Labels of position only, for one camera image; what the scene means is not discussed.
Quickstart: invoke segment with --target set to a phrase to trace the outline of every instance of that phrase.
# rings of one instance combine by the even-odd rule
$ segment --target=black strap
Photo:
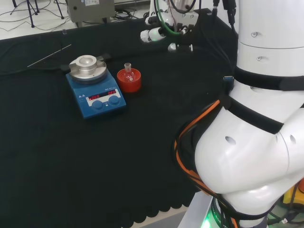
[[[223,107],[230,111],[233,115],[263,131],[276,134],[284,125],[281,122],[268,118],[250,108],[247,108],[225,93],[220,95],[219,100]]]
[[[236,219],[236,220],[257,220],[257,219],[261,219],[264,218],[265,216],[267,216],[269,214],[269,212],[271,212],[273,210],[273,208],[276,206],[276,204],[274,204],[268,211],[264,212],[263,214],[259,214],[259,215],[248,215],[248,214],[244,214],[241,212],[237,212],[237,211],[232,211],[229,210],[228,208],[226,208],[219,200],[218,200],[218,205],[220,207],[221,210],[223,210],[225,213],[227,213],[230,217]]]
[[[303,91],[304,76],[286,77],[260,75],[236,67],[234,78],[248,86],[282,91]]]

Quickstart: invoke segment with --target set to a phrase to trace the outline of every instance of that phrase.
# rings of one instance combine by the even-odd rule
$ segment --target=floor
[[[60,8],[65,19],[61,19],[61,17],[59,17],[60,12],[57,4],[54,3],[54,0],[37,0],[38,7],[40,9],[44,9],[42,9],[38,15],[33,15],[34,25],[36,26],[35,28],[31,27],[26,1],[16,0],[16,4],[19,4],[19,6],[15,10],[12,0],[0,1],[0,40],[51,31],[59,31],[63,29],[77,28],[76,24],[70,20],[67,13],[67,7],[64,4],[60,4]],[[30,0],[30,2],[35,8],[34,0]],[[134,16],[142,18],[143,14],[149,11],[149,7],[150,5],[147,3],[146,5],[141,6],[136,6],[136,4],[134,4],[131,8],[136,9]],[[121,20],[111,18],[111,21],[119,22]]]

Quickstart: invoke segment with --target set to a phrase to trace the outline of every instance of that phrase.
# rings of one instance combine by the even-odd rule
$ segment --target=hole on robot arm
[[[290,135],[290,141],[292,144],[296,144],[296,140],[292,135]]]
[[[231,138],[229,136],[226,136],[225,139],[231,145],[236,145],[237,144],[237,142],[233,138]]]

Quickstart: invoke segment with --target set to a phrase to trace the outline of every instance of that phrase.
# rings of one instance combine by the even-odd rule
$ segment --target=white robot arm
[[[304,177],[303,10],[304,0],[239,0],[234,88],[196,146],[202,181],[249,216]],[[266,227],[265,217],[239,224]]]

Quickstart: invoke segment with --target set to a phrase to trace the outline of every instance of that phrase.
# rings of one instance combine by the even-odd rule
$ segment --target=tripod leg
[[[38,8],[38,4],[37,4],[37,0],[35,0],[35,4],[36,4],[37,13],[40,13],[39,8]]]
[[[58,9],[59,9],[59,12],[60,12],[60,15],[61,15],[61,19],[64,19],[63,15],[62,15],[62,12],[61,12],[61,9],[60,9],[60,6],[59,6],[59,4],[58,4],[58,0],[56,0],[56,3],[57,3],[57,5],[58,5]]]
[[[34,7],[32,6],[32,4],[29,2],[31,8],[34,10],[35,15],[38,15],[38,13],[35,11]]]
[[[29,12],[29,17],[30,17],[30,22],[32,23],[32,28],[34,28],[34,23],[33,23],[33,18],[32,18],[32,12],[30,11],[30,7],[29,7],[29,0],[27,0],[28,2],[28,12]]]
[[[14,7],[17,7],[16,0],[13,0]]]

